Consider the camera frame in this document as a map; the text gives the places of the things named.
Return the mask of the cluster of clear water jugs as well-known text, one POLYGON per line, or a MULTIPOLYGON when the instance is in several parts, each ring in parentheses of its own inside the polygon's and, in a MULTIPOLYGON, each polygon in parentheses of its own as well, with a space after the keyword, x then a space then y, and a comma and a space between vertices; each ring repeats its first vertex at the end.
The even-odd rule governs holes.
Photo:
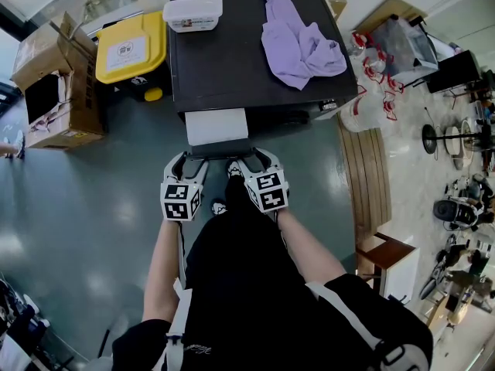
POLYGON ((386 128, 398 120, 395 103, 405 86, 392 78, 387 66, 394 56, 369 34, 354 31, 346 46, 357 81, 357 95, 340 109, 340 119, 351 132, 386 128))

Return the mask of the person's right forearm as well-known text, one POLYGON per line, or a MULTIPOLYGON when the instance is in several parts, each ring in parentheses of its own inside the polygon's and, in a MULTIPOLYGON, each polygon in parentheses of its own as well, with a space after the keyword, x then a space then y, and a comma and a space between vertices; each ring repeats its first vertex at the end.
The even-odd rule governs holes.
POLYGON ((290 212, 278 212, 278 228, 306 283, 325 284, 343 276, 343 265, 290 212))

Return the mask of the black floor fan stand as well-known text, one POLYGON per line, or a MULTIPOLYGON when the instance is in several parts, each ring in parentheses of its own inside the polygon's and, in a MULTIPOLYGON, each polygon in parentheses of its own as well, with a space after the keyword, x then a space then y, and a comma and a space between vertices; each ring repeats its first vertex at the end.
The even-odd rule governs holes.
POLYGON ((435 129, 430 124, 422 128, 422 144, 428 154, 433 154, 436 150, 438 140, 467 140, 467 149, 474 152, 495 151, 495 134, 492 134, 491 126, 484 124, 481 132, 464 134, 443 134, 437 135, 435 129))

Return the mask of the purple cloth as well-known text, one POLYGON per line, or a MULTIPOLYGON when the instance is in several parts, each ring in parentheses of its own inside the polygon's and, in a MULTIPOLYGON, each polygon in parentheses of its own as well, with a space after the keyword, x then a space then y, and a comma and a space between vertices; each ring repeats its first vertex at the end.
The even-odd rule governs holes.
POLYGON ((261 43, 271 72, 302 90, 313 77, 335 77, 347 69, 340 44, 313 22, 305 25, 291 0, 265 0, 261 43))

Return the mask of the cardboard boxes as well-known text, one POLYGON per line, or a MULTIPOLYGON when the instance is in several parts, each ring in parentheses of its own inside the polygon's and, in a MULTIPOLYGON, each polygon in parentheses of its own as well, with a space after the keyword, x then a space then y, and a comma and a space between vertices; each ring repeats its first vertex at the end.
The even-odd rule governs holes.
POLYGON ((22 93, 28 120, 26 147, 65 151, 103 138, 96 97, 96 44, 66 12, 36 31, 59 36, 72 71, 46 75, 22 93))

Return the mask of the small flat cardboard piece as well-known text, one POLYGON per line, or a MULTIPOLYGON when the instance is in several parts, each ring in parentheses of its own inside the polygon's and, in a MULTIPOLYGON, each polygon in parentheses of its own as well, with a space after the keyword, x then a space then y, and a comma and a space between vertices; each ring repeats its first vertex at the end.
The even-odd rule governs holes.
POLYGON ((337 21, 347 6, 347 0, 326 0, 332 16, 337 21))

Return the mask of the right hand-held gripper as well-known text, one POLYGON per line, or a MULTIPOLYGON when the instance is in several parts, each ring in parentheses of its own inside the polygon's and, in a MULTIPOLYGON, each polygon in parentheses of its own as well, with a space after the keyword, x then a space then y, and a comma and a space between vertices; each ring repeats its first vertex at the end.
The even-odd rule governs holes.
POLYGON ((254 148, 254 155, 263 171, 253 171, 243 160, 237 164, 243 177, 247 193, 253 204, 262 212, 270 213, 288 206, 288 182, 278 157, 263 148, 254 148))

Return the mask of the closed cardboard box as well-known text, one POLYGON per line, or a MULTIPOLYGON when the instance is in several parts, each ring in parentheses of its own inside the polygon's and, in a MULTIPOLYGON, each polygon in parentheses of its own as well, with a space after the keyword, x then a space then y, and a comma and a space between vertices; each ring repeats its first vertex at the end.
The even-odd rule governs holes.
POLYGON ((72 71, 59 36, 54 32, 34 32, 19 45, 11 80, 25 93, 35 82, 58 71, 72 71))

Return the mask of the white drawer tray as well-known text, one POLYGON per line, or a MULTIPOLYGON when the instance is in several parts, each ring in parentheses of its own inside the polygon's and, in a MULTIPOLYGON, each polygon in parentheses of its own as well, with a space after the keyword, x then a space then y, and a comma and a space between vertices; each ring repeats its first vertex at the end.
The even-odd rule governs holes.
POLYGON ((244 108, 186 112, 185 122, 195 158, 238 158, 251 153, 244 108))

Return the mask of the large leaning cardboard sheet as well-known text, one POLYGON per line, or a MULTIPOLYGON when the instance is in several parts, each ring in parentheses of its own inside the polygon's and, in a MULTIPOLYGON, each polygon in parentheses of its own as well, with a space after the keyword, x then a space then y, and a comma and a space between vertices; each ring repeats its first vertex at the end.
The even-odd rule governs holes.
POLYGON ((392 16, 412 21, 418 17, 425 19, 428 14, 404 0, 383 0, 354 30, 359 34, 371 33, 392 16))

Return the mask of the white round planter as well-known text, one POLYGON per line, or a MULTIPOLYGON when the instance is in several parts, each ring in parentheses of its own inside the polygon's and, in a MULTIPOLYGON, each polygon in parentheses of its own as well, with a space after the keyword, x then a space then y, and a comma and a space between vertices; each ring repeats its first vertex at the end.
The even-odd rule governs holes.
MULTIPOLYGON (((458 134, 470 134, 470 122, 462 120, 456 126, 447 127, 445 135, 453 136, 458 134)), ((470 138, 452 138, 445 140, 445 147, 457 170, 462 171, 469 167, 473 160, 474 152, 469 148, 472 145, 470 138)))

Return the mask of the person's left forearm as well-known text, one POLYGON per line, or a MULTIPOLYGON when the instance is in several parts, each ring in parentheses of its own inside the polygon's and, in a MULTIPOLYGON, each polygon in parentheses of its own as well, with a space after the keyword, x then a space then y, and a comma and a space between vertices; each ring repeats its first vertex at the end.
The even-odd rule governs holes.
POLYGON ((163 220, 150 263, 144 291, 142 321, 172 322, 179 303, 173 287, 179 277, 179 225, 163 220))

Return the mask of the black bin with yellow lid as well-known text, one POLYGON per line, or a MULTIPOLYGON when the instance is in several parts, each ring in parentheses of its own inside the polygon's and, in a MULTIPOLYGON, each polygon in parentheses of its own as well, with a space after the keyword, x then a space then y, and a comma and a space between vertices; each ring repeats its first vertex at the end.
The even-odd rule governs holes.
POLYGON ((133 16, 97 33, 96 78, 139 101, 172 93, 167 27, 160 11, 133 16))

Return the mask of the black flat monitor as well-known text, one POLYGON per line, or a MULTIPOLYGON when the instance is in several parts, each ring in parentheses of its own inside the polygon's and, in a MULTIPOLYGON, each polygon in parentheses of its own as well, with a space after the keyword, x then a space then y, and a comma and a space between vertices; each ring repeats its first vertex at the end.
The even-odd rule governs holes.
POLYGON ((475 55, 466 50, 439 62, 439 69, 426 81, 431 94, 481 80, 482 74, 475 55))

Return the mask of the black washing machine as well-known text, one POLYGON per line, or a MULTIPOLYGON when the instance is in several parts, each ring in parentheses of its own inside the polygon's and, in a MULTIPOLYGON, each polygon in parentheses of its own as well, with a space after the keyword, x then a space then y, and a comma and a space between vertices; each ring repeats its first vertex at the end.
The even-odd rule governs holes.
POLYGON ((270 71, 261 44, 265 0, 223 0, 223 14, 210 31, 169 31, 173 101, 184 114, 243 108, 254 121, 303 122, 342 106, 357 95, 353 69, 317 77, 303 90, 289 87, 270 71))

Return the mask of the white cabinet with wooden top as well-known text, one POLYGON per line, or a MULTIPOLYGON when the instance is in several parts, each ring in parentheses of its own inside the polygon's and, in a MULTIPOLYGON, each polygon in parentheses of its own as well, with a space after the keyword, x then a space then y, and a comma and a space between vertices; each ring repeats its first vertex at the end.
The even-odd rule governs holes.
POLYGON ((375 233, 372 239, 380 243, 369 250, 357 247, 357 260, 368 262, 373 271, 359 272, 366 282, 384 298, 394 298, 403 305, 413 297, 418 270, 420 249, 396 240, 382 233, 375 233))

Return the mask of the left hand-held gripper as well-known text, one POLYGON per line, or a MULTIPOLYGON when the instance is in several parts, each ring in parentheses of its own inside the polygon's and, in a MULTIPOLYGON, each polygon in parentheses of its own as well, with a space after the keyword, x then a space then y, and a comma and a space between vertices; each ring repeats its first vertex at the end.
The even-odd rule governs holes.
POLYGON ((160 188, 160 204, 165 220, 192 221, 201 204, 201 192, 206 180, 209 160, 199 159, 186 162, 188 153, 183 151, 174 156, 164 168, 160 188), (183 166, 189 169, 183 175, 183 166))

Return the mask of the person's black clothing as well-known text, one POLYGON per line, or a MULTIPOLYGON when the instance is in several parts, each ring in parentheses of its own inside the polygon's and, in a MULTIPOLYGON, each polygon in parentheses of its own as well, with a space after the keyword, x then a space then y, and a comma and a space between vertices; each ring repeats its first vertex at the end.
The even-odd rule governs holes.
POLYGON ((432 333, 399 301, 345 273, 306 283, 278 228, 228 178, 186 259, 172 322, 142 321, 111 371, 429 371, 432 333))

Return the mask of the white plastic lidded box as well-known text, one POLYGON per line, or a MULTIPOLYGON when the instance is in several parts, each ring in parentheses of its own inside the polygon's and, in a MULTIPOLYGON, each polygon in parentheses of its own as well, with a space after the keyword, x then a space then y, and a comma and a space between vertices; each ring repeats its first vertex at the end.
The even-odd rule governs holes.
POLYGON ((213 30, 222 15, 223 0, 174 0, 162 11, 164 22, 177 33, 213 30))

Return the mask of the clear plastic storage bag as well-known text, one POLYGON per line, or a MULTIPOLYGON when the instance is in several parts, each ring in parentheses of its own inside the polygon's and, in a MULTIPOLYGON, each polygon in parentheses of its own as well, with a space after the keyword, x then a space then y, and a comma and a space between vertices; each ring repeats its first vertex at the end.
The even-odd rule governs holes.
POLYGON ((432 44, 419 25, 411 26, 409 21, 393 15, 370 35, 390 56, 386 73, 392 80, 407 86, 439 69, 432 44))

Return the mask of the wooden slatted bench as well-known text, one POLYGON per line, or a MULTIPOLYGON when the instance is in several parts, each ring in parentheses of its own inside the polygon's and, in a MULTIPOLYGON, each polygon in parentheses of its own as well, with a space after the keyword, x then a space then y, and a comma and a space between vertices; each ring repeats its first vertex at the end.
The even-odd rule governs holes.
POLYGON ((353 208, 355 241, 371 237, 391 220, 391 191, 381 130, 354 133, 338 123, 353 208))

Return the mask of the black round device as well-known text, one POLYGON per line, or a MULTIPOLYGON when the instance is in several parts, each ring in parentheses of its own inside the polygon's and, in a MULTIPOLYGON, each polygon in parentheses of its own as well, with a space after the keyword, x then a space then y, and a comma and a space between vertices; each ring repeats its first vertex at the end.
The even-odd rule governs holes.
POLYGON ((449 223, 451 229, 467 229, 478 220, 478 209, 463 198, 448 197, 436 201, 433 206, 434 216, 442 222, 449 223))

